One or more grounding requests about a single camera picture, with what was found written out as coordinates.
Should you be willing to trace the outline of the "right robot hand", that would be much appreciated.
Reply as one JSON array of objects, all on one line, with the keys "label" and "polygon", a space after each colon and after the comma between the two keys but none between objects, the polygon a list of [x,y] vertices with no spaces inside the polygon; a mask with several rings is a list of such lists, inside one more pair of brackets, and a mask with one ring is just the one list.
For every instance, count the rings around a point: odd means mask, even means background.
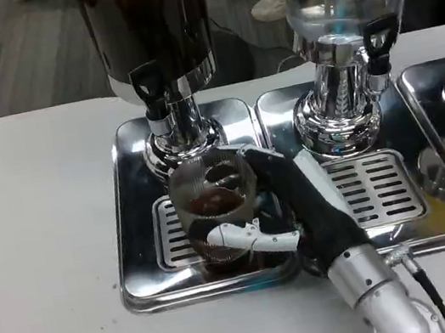
[{"label": "right robot hand", "polygon": [[258,214],[234,223],[196,220],[189,234],[198,235],[209,244],[234,249],[304,251],[313,255],[324,273],[355,255],[359,258],[377,255],[365,230],[351,217],[350,206],[309,152],[301,150],[290,158],[251,144],[238,149],[223,146],[222,150],[247,162],[258,181],[290,207],[302,232],[264,232],[265,227],[278,219]]}]

